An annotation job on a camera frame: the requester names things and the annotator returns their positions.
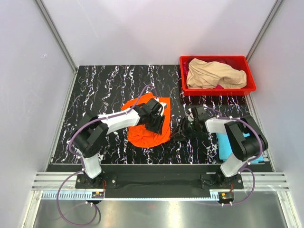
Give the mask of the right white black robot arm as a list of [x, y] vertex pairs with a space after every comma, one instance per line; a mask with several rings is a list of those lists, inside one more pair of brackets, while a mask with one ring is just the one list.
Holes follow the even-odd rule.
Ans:
[[238, 174], [268, 149], [268, 141], [252, 116], [223, 117], [220, 111], [214, 110], [217, 115], [210, 117], [206, 113], [207, 109], [212, 110], [206, 106], [190, 108], [187, 116], [181, 118], [178, 127], [171, 134], [171, 140], [187, 141], [203, 132], [225, 134], [232, 154], [213, 177], [202, 182], [209, 186], [217, 184], [220, 188], [227, 188]]

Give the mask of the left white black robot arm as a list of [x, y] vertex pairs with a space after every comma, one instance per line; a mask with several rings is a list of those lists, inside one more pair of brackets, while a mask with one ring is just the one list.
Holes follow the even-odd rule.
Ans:
[[146, 103], [133, 104], [114, 114], [85, 114], [70, 139], [68, 149], [80, 157], [86, 183], [92, 188], [98, 188], [102, 184], [98, 153], [107, 135], [138, 125], [143, 125], [152, 133], [160, 134], [165, 120], [164, 112], [167, 109], [167, 103], [160, 102], [158, 98], [151, 98]]

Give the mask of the orange t shirt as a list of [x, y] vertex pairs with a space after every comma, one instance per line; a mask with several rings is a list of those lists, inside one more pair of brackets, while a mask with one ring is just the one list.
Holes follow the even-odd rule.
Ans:
[[162, 143], [167, 142], [170, 139], [171, 134], [171, 100], [168, 97], [155, 97], [152, 93], [144, 94], [140, 97], [140, 99], [133, 99], [124, 104], [121, 110], [126, 110], [127, 108], [131, 108], [134, 106], [134, 110], [139, 114], [139, 116], [143, 116], [143, 111], [141, 110], [141, 106], [147, 103], [151, 98], [156, 99], [159, 102], [167, 103], [167, 108], [164, 111], [164, 124], [162, 128], [162, 134], [159, 135], [157, 133], [152, 133], [145, 129], [143, 124], [139, 123], [136, 126], [130, 126], [128, 128], [128, 141], [131, 142], [134, 146], [139, 148], [152, 148], [158, 146]]

